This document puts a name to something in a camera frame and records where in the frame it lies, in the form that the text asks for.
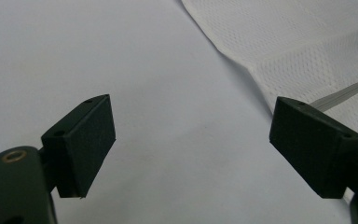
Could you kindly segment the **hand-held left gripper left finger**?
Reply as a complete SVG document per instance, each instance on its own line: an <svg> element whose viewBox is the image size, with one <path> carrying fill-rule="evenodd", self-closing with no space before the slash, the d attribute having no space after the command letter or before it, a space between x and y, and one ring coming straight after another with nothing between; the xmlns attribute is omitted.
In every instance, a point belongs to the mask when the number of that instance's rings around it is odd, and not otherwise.
<svg viewBox="0 0 358 224"><path fill-rule="evenodd" d="M53 186L62 198L87 196L116 141L110 96L90 98L41 137L42 161L52 168Z"/></svg>

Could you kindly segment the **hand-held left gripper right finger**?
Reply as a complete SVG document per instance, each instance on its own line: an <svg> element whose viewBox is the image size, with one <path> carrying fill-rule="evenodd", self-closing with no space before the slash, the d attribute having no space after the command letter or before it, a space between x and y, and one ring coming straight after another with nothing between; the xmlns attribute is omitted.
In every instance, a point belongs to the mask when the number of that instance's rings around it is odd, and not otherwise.
<svg viewBox="0 0 358 224"><path fill-rule="evenodd" d="M357 132L311 105L279 97L269 141L320 197L343 197L358 158Z"/></svg>

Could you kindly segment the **white mesh laundry bag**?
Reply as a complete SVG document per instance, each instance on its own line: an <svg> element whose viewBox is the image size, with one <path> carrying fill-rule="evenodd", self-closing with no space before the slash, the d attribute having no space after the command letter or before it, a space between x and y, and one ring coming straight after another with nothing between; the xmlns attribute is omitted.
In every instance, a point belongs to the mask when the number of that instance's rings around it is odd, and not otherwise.
<svg viewBox="0 0 358 224"><path fill-rule="evenodd" d="M291 98L358 133L358 0L182 2L215 47L249 72L272 113L279 97Z"/></svg>

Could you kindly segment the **wooden framed work board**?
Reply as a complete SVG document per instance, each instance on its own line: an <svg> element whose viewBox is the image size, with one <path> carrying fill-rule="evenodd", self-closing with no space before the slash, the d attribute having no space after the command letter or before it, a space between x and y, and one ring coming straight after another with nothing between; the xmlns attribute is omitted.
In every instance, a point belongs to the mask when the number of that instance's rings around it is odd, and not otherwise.
<svg viewBox="0 0 358 224"><path fill-rule="evenodd" d="M269 142L270 113L180 0L0 0L0 152L109 94L117 140L59 224L351 224Z"/></svg>

